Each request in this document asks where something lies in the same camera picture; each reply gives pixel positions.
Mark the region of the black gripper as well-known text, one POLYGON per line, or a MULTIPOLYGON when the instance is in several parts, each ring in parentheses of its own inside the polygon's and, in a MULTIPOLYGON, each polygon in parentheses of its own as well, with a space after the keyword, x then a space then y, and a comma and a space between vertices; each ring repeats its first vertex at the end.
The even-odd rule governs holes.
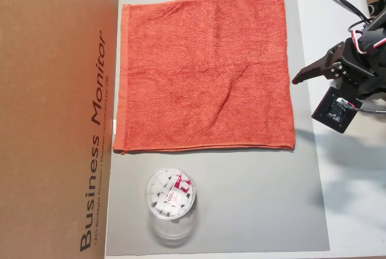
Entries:
POLYGON ((357 52, 353 41, 346 39, 328 50, 328 57, 324 56, 316 62, 302 68, 292 79, 297 85, 303 81, 324 76, 331 79, 330 70, 341 80, 339 90, 348 98, 366 99, 379 92, 379 51, 373 50, 368 54, 357 52))

